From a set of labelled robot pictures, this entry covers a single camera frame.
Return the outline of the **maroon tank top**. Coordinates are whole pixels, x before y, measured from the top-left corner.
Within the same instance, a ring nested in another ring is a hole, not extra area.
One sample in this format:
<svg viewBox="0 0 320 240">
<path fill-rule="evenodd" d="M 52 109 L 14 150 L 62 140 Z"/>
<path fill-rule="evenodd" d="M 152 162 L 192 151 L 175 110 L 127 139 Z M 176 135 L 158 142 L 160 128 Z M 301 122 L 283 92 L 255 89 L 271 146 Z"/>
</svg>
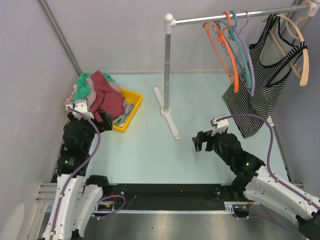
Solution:
<svg viewBox="0 0 320 240">
<path fill-rule="evenodd" d="M 113 121 L 116 117 L 122 115 L 125 112 L 124 100 L 125 97 L 119 91 L 113 89 L 106 77 L 97 70 L 90 76 L 93 87 L 96 92 L 96 98 L 90 107 L 90 111 L 94 114 L 95 119 L 98 122 L 102 122 L 103 119 L 99 114 L 99 110 L 103 110 L 106 114 L 111 115 Z"/>
</svg>

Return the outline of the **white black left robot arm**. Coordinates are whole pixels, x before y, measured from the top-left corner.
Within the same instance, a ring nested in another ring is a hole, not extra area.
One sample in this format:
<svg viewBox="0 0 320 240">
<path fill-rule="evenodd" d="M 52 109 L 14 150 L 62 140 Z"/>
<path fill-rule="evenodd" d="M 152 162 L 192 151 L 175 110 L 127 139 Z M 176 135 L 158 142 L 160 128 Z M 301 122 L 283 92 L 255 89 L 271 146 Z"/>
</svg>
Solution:
<svg viewBox="0 0 320 240">
<path fill-rule="evenodd" d="M 43 240 L 81 240 L 99 200 L 110 196 L 108 178 L 101 175 L 86 177 L 92 157 L 94 137 L 112 130 L 111 115 L 99 110 L 96 118 L 78 119 L 68 113 L 69 122 L 63 129 L 63 144 L 55 173 L 56 192 Z"/>
</svg>

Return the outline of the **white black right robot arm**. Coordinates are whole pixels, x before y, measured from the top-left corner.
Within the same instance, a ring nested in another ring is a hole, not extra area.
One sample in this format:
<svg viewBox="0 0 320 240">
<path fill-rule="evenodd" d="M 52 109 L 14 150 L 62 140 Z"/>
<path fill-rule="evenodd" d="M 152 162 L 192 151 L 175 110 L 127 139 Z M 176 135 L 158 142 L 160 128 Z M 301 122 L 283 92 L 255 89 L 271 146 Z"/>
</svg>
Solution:
<svg viewBox="0 0 320 240">
<path fill-rule="evenodd" d="M 253 154 L 243 150 L 232 133 L 200 131 L 192 138 L 196 152 L 214 151 L 235 174 L 231 196 L 261 204 L 285 217 L 309 240 L 320 238 L 320 199 L 277 176 Z"/>
</svg>

